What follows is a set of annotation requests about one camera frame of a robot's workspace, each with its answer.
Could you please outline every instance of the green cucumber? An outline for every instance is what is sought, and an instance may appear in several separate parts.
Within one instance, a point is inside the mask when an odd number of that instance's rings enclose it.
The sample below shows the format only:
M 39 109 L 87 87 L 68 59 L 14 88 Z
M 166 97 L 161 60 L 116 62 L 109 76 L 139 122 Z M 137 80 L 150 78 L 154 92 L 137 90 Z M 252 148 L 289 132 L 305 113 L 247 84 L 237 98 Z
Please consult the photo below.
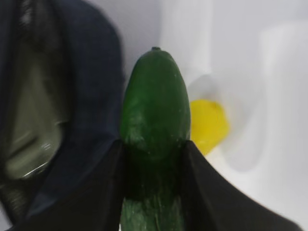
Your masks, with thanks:
M 190 137 L 186 86 L 171 55 L 152 48 L 136 63 L 123 103 L 121 138 L 128 151 L 123 231 L 181 231 L 179 161 Z

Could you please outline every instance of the black fabric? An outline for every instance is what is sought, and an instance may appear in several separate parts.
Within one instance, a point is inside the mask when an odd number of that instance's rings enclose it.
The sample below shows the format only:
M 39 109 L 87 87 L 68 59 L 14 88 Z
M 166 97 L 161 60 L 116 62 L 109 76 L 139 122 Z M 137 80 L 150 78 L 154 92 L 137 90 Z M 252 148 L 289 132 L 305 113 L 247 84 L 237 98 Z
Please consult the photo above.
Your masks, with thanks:
M 70 194 L 10 231 L 117 231 L 125 191 L 126 161 L 116 141 Z
M 187 231 L 301 230 L 228 183 L 191 141 L 182 153 L 181 200 Z
M 47 55 L 50 68 L 61 72 L 72 118 L 42 174 L 14 181 L 0 174 L 0 199 L 13 224 L 68 196 L 103 159 L 119 138 L 124 83 L 119 38 L 98 10 L 80 0 L 0 0 L 1 148 L 20 41 Z
M 25 215 L 30 199 L 43 179 L 43 175 L 38 172 L 31 178 L 10 179 L 4 171 L 5 162 L 9 158 L 8 130 L 13 117 L 11 112 L 14 111 L 12 105 L 15 105 L 16 98 L 16 92 L 12 88 L 16 82 L 15 72 L 19 68 L 17 60 L 21 42 L 44 54 L 48 58 L 49 69 L 56 73 L 55 76 L 69 76 L 57 20 L 47 1 L 0 1 L 0 199 L 13 224 Z M 69 98 L 68 89 L 69 87 L 64 94 L 66 98 Z
M 112 25 L 80 0 L 50 0 L 73 70 L 69 134 L 27 213 L 42 212 L 79 186 L 119 138 L 124 77 L 121 47 Z

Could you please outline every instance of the cucumber skin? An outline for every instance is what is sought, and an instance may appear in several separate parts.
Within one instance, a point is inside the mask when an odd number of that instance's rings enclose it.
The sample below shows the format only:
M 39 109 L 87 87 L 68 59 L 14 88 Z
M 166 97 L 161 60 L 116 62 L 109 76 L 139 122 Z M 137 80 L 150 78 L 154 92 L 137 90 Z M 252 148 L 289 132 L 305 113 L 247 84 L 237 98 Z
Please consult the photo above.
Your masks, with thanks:
M 154 48 L 136 63 L 123 103 L 121 137 L 137 164 L 158 164 L 190 137 L 186 86 L 171 55 Z
M 179 166 L 190 123 L 178 66 L 169 53 L 152 49 L 137 61 L 123 103 L 120 134 L 129 162 L 123 231 L 183 230 Z

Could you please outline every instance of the cucumber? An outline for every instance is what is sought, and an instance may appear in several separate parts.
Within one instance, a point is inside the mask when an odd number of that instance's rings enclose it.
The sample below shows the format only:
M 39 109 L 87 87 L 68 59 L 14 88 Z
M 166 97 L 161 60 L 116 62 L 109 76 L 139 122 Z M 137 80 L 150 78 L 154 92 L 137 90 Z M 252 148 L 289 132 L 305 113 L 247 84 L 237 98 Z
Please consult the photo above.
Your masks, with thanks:
M 137 61 L 123 102 L 120 134 L 129 162 L 123 231 L 183 230 L 179 161 L 190 124 L 178 66 L 168 52 L 152 48 Z

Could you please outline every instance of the white ceramic surface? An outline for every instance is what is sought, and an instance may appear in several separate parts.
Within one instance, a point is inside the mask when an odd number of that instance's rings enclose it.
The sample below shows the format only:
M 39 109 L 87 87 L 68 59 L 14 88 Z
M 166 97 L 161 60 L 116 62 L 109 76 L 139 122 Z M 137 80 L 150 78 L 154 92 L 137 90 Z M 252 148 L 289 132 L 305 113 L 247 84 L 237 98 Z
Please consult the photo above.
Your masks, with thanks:
M 208 160 L 308 230 L 308 2 L 90 1 L 118 28 L 127 76 L 160 46 L 178 62 L 191 100 L 224 105 L 232 131 Z
M 11 225 L 9 223 L 9 220 L 7 219 L 7 216 L 4 213 L 2 205 L 0 204 L 0 230 L 1 231 L 7 230 L 10 226 Z

